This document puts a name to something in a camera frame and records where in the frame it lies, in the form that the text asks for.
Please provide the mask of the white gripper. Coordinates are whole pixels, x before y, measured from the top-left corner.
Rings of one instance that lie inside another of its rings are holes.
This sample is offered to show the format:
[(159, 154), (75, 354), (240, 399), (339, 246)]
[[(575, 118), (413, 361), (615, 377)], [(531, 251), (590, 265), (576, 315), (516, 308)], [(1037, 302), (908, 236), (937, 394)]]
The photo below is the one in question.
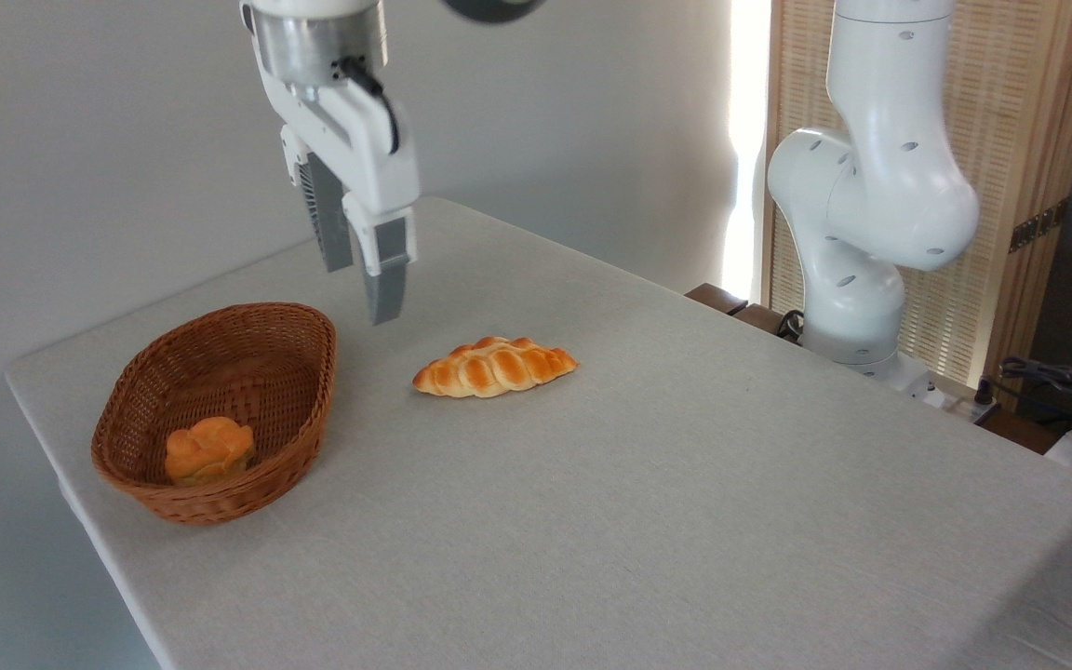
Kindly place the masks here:
[(263, 71), (262, 83), (284, 122), (282, 153), (325, 268), (332, 273), (353, 266), (349, 223), (363, 259), (370, 319), (383, 324), (399, 318), (406, 268), (417, 256), (410, 207), (421, 187), (414, 139), (403, 110), (384, 96), (362, 60), (340, 60), (332, 76), (323, 87), (306, 87)]

